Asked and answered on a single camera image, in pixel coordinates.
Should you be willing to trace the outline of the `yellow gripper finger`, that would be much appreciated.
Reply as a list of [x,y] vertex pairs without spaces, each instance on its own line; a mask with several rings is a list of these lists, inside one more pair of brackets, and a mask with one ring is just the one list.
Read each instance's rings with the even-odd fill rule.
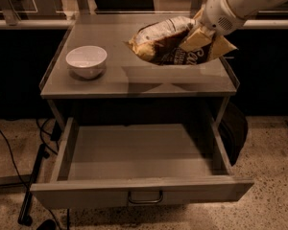
[[181,42],[180,47],[185,52],[190,52],[202,48],[212,42],[215,35],[213,30],[209,30],[206,26],[201,26],[192,30],[190,34]]
[[193,17],[194,20],[200,21],[203,17],[204,9],[200,9]]

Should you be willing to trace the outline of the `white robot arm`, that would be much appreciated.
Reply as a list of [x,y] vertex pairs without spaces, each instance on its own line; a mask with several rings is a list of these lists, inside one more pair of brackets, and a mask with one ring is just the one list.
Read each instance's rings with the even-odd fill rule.
[[186,52],[211,45],[214,57],[234,49],[225,35],[241,28],[255,13],[276,7],[288,0],[206,0],[194,16],[197,26],[191,30],[180,47]]

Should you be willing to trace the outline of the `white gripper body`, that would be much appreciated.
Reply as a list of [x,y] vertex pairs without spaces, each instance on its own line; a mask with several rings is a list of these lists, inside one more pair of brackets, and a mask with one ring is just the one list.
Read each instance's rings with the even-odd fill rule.
[[207,0],[200,22],[217,35],[229,35],[245,24],[230,8],[228,0]]

